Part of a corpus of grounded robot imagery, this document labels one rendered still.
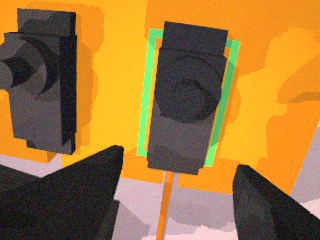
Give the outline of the dark grey micro servo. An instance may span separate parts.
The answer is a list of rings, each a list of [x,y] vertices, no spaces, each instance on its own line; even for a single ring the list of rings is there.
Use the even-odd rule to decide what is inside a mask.
[[[149,169],[165,172],[157,239],[163,237],[173,173],[199,176],[221,99],[228,31],[164,20],[149,120]]]

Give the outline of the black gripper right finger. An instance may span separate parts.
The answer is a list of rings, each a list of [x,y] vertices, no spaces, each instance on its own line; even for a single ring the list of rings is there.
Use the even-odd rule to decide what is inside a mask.
[[[320,240],[320,219],[248,164],[232,179],[237,240]]]

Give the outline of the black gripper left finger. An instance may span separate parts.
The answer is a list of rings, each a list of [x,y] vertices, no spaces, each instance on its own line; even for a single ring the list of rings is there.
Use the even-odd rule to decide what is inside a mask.
[[[124,167],[112,145],[0,193],[0,240],[96,240]]]

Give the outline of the orange flat rectangular slab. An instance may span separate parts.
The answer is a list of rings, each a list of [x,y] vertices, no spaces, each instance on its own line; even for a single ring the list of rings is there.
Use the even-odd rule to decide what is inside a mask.
[[[123,145],[123,179],[148,168],[164,20],[228,31],[221,99],[199,176],[232,195],[248,164],[289,196],[320,121],[320,0],[0,0],[0,153],[63,167]]]

